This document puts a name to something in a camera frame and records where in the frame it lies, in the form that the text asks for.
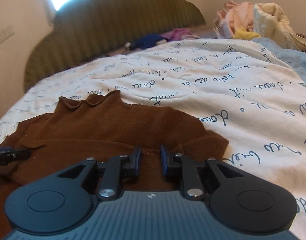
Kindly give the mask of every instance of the white comforter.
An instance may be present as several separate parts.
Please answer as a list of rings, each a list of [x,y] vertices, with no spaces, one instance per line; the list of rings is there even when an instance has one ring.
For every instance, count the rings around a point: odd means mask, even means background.
[[[20,121],[53,112],[59,96],[81,100],[115,89],[126,103],[171,106],[228,138],[224,161],[293,193],[291,231],[306,240],[306,84],[251,41],[171,42],[55,74],[0,120],[0,143]]]

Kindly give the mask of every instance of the round pad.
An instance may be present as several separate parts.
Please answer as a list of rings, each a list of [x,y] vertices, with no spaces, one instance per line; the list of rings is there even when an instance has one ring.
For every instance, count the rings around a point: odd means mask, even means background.
[[[28,206],[37,212],[52,212],[63,206],[65,197],[63,194],[51,191],[43,190],[31,195],[28,200]]]
[[[288,229],[297,212],[290,192],[251,175],[221,181],[210,208],[226,226],[256,235]]]
[[[5,213],[13,228],[30,234],[53,234],[69,230],[91,212],[93,202],[81,187],[67,179],[56,183],[37,181],[12,192]]]
[[[261,190],[248,190],[239,194],[238,203],[250,211],[265,211],[274,205],[274,198]]]

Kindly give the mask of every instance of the purple clothing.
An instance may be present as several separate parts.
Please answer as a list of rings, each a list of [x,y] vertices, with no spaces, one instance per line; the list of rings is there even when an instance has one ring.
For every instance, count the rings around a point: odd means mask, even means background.
[[[162,37],[169,39],[169,41],[180,41],[184,39],[194,39],[193,34],[189,28],[176,28],[170,32],[161,34]]]

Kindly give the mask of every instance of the metal screw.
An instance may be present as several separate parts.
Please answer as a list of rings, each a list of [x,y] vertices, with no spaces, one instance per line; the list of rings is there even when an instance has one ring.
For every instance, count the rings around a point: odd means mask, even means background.
[[[106,188],[106,189],[102,189],[100,192],[99,192],[99,195],[101,197],[112,197],[114,196],[115,192],[114,190],[110,189],[110,188]]]
[[[191,197],[199,197],[203,194],[203,191],[198,188],[191,188],[186,193]]]

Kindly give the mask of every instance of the light blue blanket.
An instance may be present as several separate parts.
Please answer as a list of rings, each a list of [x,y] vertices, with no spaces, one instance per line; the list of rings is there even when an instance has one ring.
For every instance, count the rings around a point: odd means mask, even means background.
[[[254,38],[252,41],[260,43],[283,62],[287,63],[306,82],[306,53],[293,50],[282,49],[278,44],[269,38]]]

